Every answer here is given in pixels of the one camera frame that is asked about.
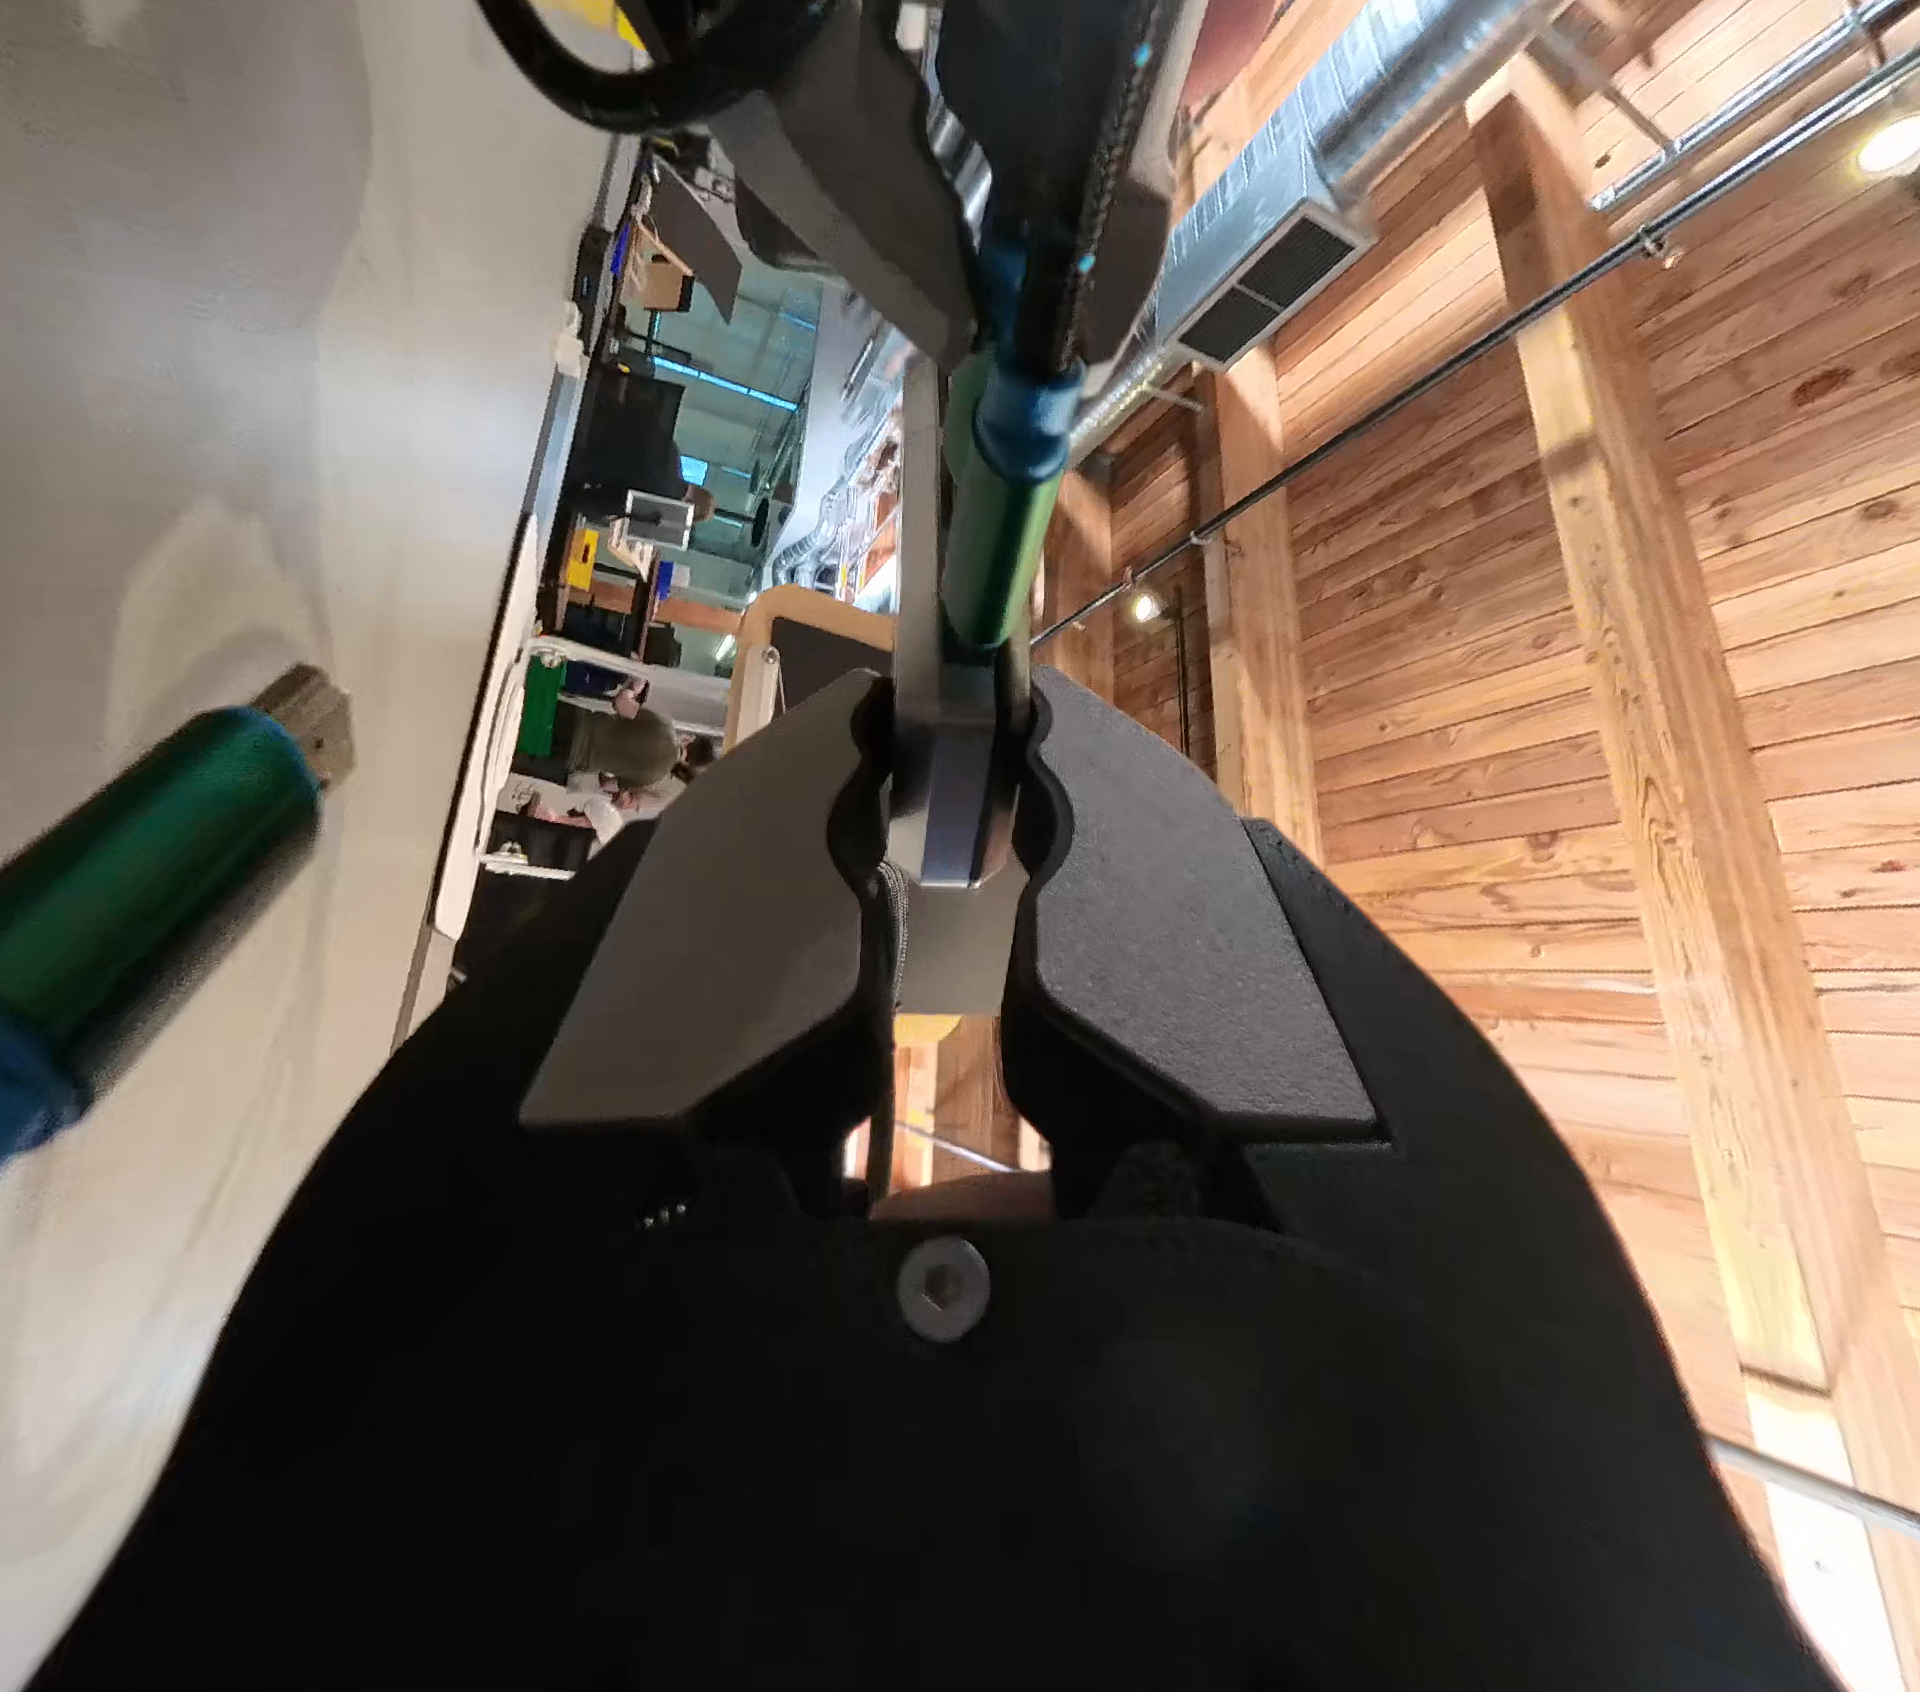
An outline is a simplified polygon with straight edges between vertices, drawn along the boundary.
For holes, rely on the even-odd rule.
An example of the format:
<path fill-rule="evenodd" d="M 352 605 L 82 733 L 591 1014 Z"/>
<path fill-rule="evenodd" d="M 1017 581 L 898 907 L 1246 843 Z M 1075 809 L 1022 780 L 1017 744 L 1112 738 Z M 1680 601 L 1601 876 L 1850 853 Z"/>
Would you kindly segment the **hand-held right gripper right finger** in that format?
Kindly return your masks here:
<path fill-rule="evenodd" d="M 1075 1084 L 1204 1137 L 1370 1143 L 1378 1109 L 1229 802 L 1057 670 L 1034 706 L 999 1008 L 1019 1106 L 1055 1143 Z"/>

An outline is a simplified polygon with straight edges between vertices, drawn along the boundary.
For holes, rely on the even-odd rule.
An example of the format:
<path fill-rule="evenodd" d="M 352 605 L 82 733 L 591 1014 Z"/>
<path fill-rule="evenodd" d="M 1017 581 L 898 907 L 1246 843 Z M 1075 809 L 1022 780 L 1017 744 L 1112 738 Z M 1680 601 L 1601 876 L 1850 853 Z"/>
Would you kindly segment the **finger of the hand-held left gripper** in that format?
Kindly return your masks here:
<path fill-rule="evenodd" d="M 938 82 L 989 168 L 1015 265 L 993 339 L 1025 370 L 1109 369 L 1172 234 L 1174 128 L 1209 0 L 943 0 Z"/>
<path fill-rule="evenodd" d="M 923 73 L 899 49 L 903 3 L 840 0 L 766 88 L 687 126 L 815 265 L 954 370 L 978 331 L 972 250 Z"/>

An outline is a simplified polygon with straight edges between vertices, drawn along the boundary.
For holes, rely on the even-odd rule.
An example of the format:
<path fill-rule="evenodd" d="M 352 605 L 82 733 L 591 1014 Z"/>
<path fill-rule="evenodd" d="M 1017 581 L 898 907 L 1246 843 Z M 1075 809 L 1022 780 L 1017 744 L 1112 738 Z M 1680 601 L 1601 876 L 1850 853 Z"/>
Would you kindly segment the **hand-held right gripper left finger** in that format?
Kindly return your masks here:
<path fill-rule="evenodd" d="M 853 668 L 653 825 L 519 1104 L 528 1129 L 852 1130 L 894 1071 L 894 685 Z"/>

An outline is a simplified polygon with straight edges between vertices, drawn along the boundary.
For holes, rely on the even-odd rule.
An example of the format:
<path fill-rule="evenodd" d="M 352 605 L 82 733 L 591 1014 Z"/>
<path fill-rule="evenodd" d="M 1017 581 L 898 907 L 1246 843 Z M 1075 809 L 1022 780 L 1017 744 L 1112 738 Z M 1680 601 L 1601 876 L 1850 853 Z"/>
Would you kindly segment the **grey usb hub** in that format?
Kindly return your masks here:
<path fill-rule="evenodd" d="M 954 649 L 942 610 L 945 399 L 905 361 L 888 862 L 903 879 L 898 1002 L 905 1014 L 995 1018 L 1028 873 L 1013 850 L 1032 725 L 1028 643 Z"/>

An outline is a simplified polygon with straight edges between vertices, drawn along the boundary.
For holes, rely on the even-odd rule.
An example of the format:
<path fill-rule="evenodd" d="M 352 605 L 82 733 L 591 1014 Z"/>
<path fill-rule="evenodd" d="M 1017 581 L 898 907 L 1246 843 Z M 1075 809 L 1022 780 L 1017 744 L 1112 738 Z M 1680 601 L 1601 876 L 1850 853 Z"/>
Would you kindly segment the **wooden framed black panel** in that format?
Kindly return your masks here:
<path fill-rule="evenodd" d="M 740 619 L 722 750 L 830 688 L 850 672 L 892 674 L 898 623 L 889 614 L 779 585 Z"/>

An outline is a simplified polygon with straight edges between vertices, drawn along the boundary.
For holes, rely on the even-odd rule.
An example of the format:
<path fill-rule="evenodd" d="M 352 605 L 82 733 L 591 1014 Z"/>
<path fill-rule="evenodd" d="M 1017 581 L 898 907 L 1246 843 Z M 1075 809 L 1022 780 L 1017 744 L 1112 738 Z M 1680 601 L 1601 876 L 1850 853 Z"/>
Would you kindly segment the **grey vent grille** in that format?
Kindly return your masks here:
<path fill-rule="evenodd" d="M 1224 373 L 1274 339 L 1378 243 L 1365 207 L 1339 205 L 1308 148 L 1254 141 L 1172 231 L 1151 299 L 1177 356 Z"/>

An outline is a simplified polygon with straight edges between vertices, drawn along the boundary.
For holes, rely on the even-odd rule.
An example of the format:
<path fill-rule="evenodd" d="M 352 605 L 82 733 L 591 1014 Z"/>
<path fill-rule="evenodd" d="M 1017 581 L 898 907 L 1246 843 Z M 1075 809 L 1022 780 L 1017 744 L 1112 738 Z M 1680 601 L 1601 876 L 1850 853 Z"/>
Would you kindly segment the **silver conduit pipe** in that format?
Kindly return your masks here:
<path fill-rule="evenodd" d="M 1596 192 L 1590 211 L 1615 216 L 1664 190 L 1719 144 L 1744 134 L 1784 100 L 1857 56 L 1877 59 L 1884 33 L 1915 12 L 1918 0 L 1862 0 L 1860 7 L 1792 49 L 1780 63 L 1744 85 L 1706 118 L 1676 134 L 1668 146 Z"/>

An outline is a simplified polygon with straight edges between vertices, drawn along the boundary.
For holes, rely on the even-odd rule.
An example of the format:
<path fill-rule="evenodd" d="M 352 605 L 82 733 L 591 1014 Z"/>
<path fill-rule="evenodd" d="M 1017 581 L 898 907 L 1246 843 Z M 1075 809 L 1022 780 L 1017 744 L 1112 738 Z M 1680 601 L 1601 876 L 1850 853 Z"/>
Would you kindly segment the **silver ventilation duct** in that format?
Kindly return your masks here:
<path fill-rule="evenodd" d="M 1379 180 L 1568 3 L 1368 0 L 1234 158 L 1257 141 L 1264 153 L 1281 141 L 1308 148 L 1334 199 L 1364 207 L 1379 241 L 1371 201 Z M 1161 343 L 1151 299 L 1106 384 L 1075 415 L 1069 465 L 1091 456 L 1179 369 L 1204 369 Z"/>

